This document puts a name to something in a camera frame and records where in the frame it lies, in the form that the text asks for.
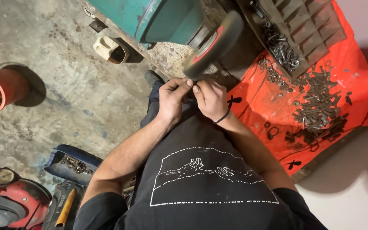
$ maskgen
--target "yellow tool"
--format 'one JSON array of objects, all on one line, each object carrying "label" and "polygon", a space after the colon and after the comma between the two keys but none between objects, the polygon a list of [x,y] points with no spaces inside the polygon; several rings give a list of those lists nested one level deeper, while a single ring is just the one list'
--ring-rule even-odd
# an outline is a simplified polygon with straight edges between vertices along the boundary
[{"label": "yellow tool", "polygon": [[66,223],[66,220],[69,215],[70,207],[72,207],[73,199],[75,198],[75,189],[72,189],[70,192],[65,205],[63,206],[62,212],[59,215],[58,221],[55,224],[55,227],[63,227]]}]

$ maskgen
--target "man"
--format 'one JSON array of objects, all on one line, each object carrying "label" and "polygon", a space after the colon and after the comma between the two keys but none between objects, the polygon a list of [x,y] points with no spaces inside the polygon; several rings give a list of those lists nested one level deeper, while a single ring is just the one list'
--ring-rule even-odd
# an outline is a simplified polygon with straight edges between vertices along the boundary
[{"label": "man", "polygon": [[[229,112],[225,87],[211,79],[164,84],[153,72],[146,78],[153,91],[143,128],[97,169],[74,230],[325,229],[269,150]],[[191,90],[198,107],[187,99]],[[128,210],[123,185],[136,173]]]}]

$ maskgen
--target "stained floor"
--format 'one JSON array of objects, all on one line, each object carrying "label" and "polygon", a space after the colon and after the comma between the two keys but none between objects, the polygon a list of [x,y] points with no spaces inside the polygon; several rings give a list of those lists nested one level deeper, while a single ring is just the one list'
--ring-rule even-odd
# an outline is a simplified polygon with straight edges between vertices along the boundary
[{"label": "stained floor", "polygon": [[50,191],[59,179],[43,165],[55,146],[105,158],[147,111],[142,75],[152,66],[106,62],[92,48],[98,34],[91,22],[77,0],[0,0],[0,66],[26,65],[37,81],[33,104],[0,112],[0,167]]}]

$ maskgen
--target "orange tarp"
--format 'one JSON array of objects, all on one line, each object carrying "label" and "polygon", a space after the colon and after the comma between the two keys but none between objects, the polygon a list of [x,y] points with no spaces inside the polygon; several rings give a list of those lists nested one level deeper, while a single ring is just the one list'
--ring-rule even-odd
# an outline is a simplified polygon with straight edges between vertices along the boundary
[{"label": "orange tarp", "polygon": [[[260,57],[252,63],[242,81],[228,92],[228,101],[232,102],[232,112],[263,141],[289,175],[297,172],[316,155],[354,128],[368,126],[368,64],[343,12],[334,0],[332,3],[345,29],[347,39],[330,48],[330,53],[317,63],[316,72],[320,72],[320,66],[328,71],[329,68],[325,67],[325,62],[331,61],[333,68],[330,80],[338,82],[338,85],[331,89],[330,93],[343,91],[339,94],[342,98],[337,104],[341,108],[339,115],[346,113],[350,115],[346,118],[348,122],[339,138],[332,142],[320,139],[317,150],[315,148],[311,150],[311,147],[303,141],[303,137],[296,138],[294,143],[285,140],[287,131],[295,133],[303,128],[303,124],[295,121],[292,114],[296,113],[297,108],[301,108],[301,106],[294,106],[293,102],[299,100],[304,103],[305,94],[297,99],[299,94],[297,87],[294,88],[294,92],[284,93],[280,91],[276,83],[267,81],[266,70],[261,70],[258,64]],[[267,51],[264,51],[262,55],[274,63]],[[352,105],[345,100],[347,92],[352,92],[350,95]],[[266,122],[271,123],[269,128],[264,127]],[[267,132],[274,126],[279,128],[279,134],[269,140]]]}]

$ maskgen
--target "pressure gauge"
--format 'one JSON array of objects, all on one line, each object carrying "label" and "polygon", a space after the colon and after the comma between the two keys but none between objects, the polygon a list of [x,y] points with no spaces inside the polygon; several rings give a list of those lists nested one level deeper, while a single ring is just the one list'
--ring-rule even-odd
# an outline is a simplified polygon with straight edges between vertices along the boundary
[{"label": "pressure gauge", "polygon": [[7,186],[14,182],[16,174],[8,168],[0,168],[0,187]]}]

